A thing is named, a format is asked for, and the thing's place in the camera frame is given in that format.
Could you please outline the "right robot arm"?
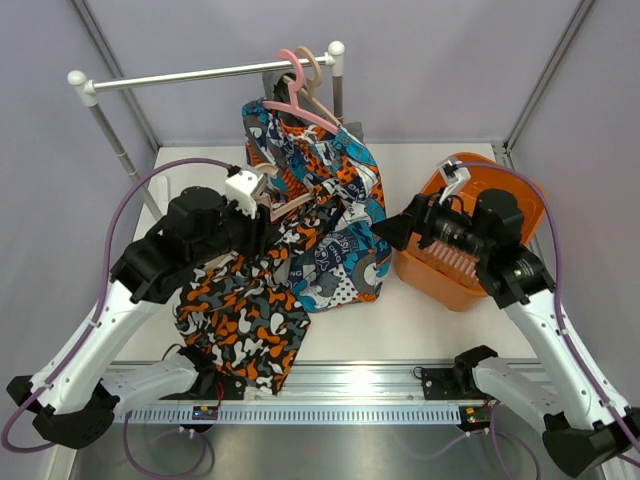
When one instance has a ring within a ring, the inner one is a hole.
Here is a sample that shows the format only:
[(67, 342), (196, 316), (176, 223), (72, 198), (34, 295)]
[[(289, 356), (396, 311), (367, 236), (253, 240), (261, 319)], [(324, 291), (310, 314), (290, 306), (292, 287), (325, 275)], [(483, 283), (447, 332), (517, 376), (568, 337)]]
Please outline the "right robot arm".
[(485, 345), (455, 357), (454, 388), (507, 406), (541, 435), (556, 466), (576, 478), (631, 448), (639, 437), (639, 410), (606, 381), (575, 338), (555, 301), (557, 283), (521, 242), (523, 222), (513, 194), (488, 189), (472, 214), (455, 211), (439, 196), (417, 194), (401, 214), (371, 229), (398, 251), (418, 235), (420, 248), (439, 242), (475, 259), (482, 289), (526, 337), (554, 389), (516, 372)]

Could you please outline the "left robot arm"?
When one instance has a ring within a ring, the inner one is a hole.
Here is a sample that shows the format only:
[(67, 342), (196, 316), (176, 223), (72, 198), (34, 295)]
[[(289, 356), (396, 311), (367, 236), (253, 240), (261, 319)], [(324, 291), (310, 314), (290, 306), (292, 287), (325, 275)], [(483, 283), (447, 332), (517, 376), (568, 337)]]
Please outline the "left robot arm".
[(110, 266), (95, 308), (38, 373), (13, 378), (7, 392), (48, 446), (82, 449), (114, 419), (169, 395), (200, 399), (215, 385), (214, 368), (193, 347), (123, 376), (106, 370), (129, 338), (186, 286), (194, 271), (231, 252), (265, 254), (277, 235), (264, 204), (242, 209), (207, 187), (189, 187), (167, 213)]

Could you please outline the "pink plastic hanger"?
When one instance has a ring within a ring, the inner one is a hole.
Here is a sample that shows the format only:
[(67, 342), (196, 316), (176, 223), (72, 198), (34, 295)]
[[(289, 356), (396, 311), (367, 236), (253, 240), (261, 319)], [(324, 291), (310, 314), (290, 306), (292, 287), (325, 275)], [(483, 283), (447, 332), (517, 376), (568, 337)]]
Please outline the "pink plastic hanger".
[(326, 132), (331, 133), (332, 135), (337, 135), (340, 130), (340, 125), (335, 125), (327, 120), (324, 120), (318, 115), (311, 113), (305, 109), (302, 109), (299, 106), (298, 99), (296, 98), (296, 93), (303, 86), (306, 74), (304, 73), (304, 66), (301, 63), (303, 58), (298, 58), (295, 54), (295, 51), (292, 52), (288, 49), (281, 49), (277, 53), (277, 57), (281, 60), (288, 60), (294, 70), (295, 80), (292, 84), (288, 86), (289, 92), (289, 103), (282, 103), (270, 100), (263, 100), (262, 105), (266, 110), (274, 110), (279, 112), (284, 112), (289, 115), (295, 116), (299, 119), (306, 120), (310, 122), (312, 125), (318, 126), (324, 129)]

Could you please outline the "orange black camouflage shorts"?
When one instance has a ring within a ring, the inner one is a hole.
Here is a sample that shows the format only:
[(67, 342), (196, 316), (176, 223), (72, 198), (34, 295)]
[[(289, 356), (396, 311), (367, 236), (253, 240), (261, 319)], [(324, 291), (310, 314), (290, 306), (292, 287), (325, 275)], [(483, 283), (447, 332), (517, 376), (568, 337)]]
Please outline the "orange black camouflage shorts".
[(338, 197), (324, 195), (277, 221), (279, 238), (265, 257), (231, 253), (217, 268), (196, 271), (174, 310), (185, 343), (221, 373), (277, 394), (311, 324), (291, 290), (289, 270), (343, 211)]

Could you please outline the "blue orange patterned shorts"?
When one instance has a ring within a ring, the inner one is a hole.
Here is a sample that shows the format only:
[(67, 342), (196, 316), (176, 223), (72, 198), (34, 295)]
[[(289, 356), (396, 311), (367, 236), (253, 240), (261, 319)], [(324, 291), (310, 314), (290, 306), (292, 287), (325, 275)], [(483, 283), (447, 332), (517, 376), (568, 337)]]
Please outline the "blue orange patterned shorts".
[(286, 285), (309, 313), (373, 302), (392, 248), (371, 226), (386, 217), (380, 169), (345, 128), (301, 125), (262, 100), (242, 108), (247, 161), (276, 168), (266, 188), (275, 207), (309, 200), (277, 220), (275, 257), (288, 261)]

